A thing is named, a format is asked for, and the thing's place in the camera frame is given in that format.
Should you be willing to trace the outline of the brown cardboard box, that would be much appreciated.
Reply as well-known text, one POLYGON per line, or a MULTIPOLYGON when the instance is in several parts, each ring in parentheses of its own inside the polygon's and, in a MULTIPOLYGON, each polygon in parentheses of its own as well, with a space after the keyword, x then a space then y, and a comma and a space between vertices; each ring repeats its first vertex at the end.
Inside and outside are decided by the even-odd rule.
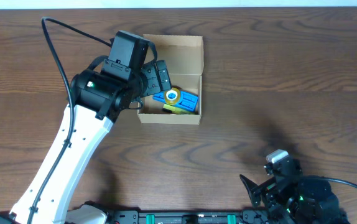
POLYGON ((194 114, 163 111, 163 103, 151 96, 143 99, 144 107, 137 112, 141 123, 200 124, 202 117, 202 74, 204 68, 203 37, 192 35, 145 34, 155 44, 158 59, 165 60, 173 87, 198 96, 194 114))

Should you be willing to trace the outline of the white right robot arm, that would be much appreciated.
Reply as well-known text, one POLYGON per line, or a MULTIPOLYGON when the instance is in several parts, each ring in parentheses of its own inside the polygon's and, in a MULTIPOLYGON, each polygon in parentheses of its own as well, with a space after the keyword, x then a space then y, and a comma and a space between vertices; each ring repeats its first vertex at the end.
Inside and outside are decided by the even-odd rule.
POLYGON ((297 159, 269 159, 264 168, 272 177, 259 185, 242 174, 239 178, 252 206, 264 205, 269 223, 348 223, 329 182, 304 176, 297 159))

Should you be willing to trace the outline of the yellow clear tape roll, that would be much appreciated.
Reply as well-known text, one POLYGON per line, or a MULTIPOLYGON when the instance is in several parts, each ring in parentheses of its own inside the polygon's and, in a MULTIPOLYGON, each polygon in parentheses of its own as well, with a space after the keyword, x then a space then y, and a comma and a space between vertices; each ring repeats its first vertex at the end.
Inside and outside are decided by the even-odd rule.
POLYGON ((176 105, 181 100, 181 92, 178 88, 172 88, 164 92, 164 100, 168 105, 176 105))

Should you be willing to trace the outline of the yellow highlighter with blue cap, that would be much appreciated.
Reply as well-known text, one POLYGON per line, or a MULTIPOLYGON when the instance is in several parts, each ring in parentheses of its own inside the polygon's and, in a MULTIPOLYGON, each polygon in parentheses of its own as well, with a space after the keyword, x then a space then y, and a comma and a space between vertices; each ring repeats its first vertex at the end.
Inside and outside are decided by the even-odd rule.
POLYGON ((194 112, 185 110, 185 109, 181 109, 172 105, 168 105, 168 104, 164 104, 163 111, 165 111, 166 113, 172 113, 172 114, 194 114, 194 112))

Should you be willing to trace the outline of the blue plastic case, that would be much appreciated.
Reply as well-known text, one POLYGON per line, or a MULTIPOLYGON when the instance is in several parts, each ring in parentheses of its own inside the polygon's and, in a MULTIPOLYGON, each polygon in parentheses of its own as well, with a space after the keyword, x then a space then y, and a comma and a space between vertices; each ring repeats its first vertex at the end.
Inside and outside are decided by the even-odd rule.
MULTIPOLYGON (((152 99, 161 103, 165 103, 164 92, 165 91, 153 95, 152 99)), ((194 112, 197 107, 198 96, 182 90, 180 90, 180 92, 181 100, 179 101, 179 103, 173 106, 194 112)))

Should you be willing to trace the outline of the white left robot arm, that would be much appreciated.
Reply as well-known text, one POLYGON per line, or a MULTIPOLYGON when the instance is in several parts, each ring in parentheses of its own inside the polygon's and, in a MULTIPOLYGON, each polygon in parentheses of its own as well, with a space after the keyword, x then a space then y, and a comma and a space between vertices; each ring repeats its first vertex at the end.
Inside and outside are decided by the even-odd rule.
POLYGON ((170 89, 164 60, 138 70, 98 57, 71 83, 73 104, 65 108, 56 138, 23 196, 0 223, 106 223, 107 210, 87 203, 68 206, 90 158, 131 102, 170 89))

